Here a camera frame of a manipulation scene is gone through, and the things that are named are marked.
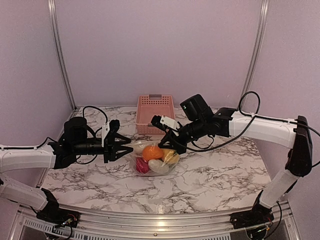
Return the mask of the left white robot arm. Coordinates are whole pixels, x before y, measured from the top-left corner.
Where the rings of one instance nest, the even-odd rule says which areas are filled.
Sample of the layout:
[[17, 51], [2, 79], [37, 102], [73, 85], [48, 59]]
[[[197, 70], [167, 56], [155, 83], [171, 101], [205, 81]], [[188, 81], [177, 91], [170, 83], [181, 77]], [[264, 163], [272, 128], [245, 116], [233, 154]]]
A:
[[77, 211], [60, 208], [58, 200], [47, 189], [30, 187], [6, 176], [13, 170], [45, 168], [65, 169], [77, 161], [78, 156], [103, 157], [105, 163], [114, 162], [133, 152], [131, 140], [118, 133], [119, 120], [103, 125], [97, 137], [84, 117], [73, 117], [64, 123], [64, 132], [58, 141], [39, 146], [0, 147], [0, 196], [31, 207], [38, 219], [62, 225], [78, 221]]

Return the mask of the clear zip top bag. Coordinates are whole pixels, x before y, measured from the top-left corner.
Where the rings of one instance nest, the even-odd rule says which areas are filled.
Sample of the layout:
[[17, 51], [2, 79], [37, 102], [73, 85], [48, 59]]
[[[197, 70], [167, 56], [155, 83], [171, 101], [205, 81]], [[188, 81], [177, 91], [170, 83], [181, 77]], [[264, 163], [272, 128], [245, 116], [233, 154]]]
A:
[[129, 166], [137, 176], [155, 177], [168, 175], [180, 161], [176, 150], [160, 148], [158, 141], [136, 141], [128, 144]]

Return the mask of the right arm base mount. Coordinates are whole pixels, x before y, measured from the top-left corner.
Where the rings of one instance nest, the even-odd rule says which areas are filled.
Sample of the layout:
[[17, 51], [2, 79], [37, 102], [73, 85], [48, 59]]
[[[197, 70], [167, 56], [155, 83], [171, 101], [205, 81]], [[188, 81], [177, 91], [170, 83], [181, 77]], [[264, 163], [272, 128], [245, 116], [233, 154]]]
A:
[[234, 229], [252, 227], [272, 222], [274, 219], [274, 215], [271, 211], [263, 213], [260, 211], [246, 210], [234, 212], [230, 215], [230, 223], [233, 225]]

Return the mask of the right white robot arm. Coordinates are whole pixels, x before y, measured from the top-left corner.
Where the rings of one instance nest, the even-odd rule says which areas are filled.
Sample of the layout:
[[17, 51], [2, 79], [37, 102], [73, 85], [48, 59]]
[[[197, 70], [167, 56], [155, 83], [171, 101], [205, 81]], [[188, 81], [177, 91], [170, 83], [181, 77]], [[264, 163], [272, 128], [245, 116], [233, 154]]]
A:
[[271, 172], [271, 182], [260, 191], [250, 210], [232, 213], [235, 228], [265, 223], [273, 219], [272, 209], [290, 192], [300, 178], [315, 167], [311, 135], [315, 130], [305, 116], [279, 118], [248, 113], [240, 107], [222, 107], [213, 111], [200, 94], [181, 103], [188, 124], [165, 115], [152, 118], [153, 126], [164, 132], [160, 148], [201, 152], [196, 141], [204, 136], [225, 137], [230, 144], [242, 137], [257, 144], [262, 160]]

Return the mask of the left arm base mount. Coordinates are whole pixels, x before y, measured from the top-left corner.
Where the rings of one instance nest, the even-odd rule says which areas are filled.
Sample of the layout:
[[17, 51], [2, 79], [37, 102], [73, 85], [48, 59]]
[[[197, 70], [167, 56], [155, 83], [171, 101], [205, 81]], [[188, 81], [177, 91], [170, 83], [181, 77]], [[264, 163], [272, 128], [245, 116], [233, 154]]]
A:
[[76, 228], [80, 213], [78, 211], [63, 208], [52, 208], [38, 211], [36, 217], [40, 220], [53, 223], [56, 228], [66, 226]]

